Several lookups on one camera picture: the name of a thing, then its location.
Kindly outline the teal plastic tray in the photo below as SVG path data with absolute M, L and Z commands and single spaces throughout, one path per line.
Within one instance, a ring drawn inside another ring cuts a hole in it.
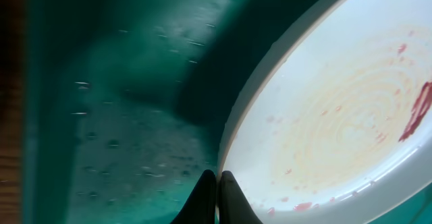
M 171 223 L 318 0 L 28 0 L 25 223 Z M 430 223 L 431 183 L 369 223 Z

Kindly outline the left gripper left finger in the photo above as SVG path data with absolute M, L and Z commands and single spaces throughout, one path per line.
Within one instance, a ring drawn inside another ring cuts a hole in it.
M 215 174 L 203 171 L 181 211 L 171 224 L 214 224 L 217 180 Z

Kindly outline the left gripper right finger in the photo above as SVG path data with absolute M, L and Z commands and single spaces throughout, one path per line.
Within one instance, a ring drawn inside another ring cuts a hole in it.
M 231 171 L 221 174 L 218 183 L 218 209 L 220 224 L 263 224 Z

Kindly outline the light blue plate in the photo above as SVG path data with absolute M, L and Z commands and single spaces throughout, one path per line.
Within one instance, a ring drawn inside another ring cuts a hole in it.
M 369 223 L 431 183 L 431 0 L 318 0 L 225 124 L 218 166 L 263 223 Z

